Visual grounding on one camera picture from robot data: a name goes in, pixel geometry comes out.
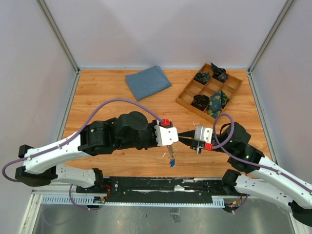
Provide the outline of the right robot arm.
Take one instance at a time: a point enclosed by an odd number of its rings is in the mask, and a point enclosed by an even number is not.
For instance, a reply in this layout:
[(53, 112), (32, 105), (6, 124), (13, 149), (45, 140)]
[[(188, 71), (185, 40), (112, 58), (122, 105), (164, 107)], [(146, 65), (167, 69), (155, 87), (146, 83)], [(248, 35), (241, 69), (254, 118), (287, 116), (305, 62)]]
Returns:
[(226, 195), (251, 195), (273, 203), (307, 225), (312, 225), (312, 186), (270, 160), (249, 144), (251, 135), (239, 123), (224, 124), (219, 134), (207, 127), (178, 134), (179, 141), (198, 154), (211, 150), (229, 155), (221, 180)]

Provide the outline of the metal key organizer red handle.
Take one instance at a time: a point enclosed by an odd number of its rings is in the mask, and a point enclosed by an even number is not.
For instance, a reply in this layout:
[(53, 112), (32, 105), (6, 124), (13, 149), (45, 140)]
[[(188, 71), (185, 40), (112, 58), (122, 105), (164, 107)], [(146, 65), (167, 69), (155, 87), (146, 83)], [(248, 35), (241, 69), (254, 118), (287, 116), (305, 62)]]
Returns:
[(162, 157), (165, 157), (165, 156), (168, 156), (169, 158), (170, 167), (171, 168), (174, 167), (176, 163), (176, 154), (174, 152), (173, 145), (167, 146), (167, 152), (165, 152)]

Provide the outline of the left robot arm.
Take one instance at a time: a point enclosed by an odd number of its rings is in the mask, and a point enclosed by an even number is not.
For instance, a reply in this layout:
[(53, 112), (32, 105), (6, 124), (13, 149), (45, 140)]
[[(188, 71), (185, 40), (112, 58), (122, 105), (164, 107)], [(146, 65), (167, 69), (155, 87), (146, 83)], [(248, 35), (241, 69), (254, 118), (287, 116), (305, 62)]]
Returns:
[(31, 159), (18, 167), (15, 179), (31, 187), (61, 182), (89, 188), (99, 193), (104, 188), (100, 169), (82, 170), (65, 162), (90, 156), (109, 155), (115, 150), (137, 150), (157, 147), (156, 126), (159, 120), (149, 122), (144, 114), (132, 111), (105, 121), (94, 121), (81, 132), (50, 145), (32, 148), (27, 145), (19, 151)]

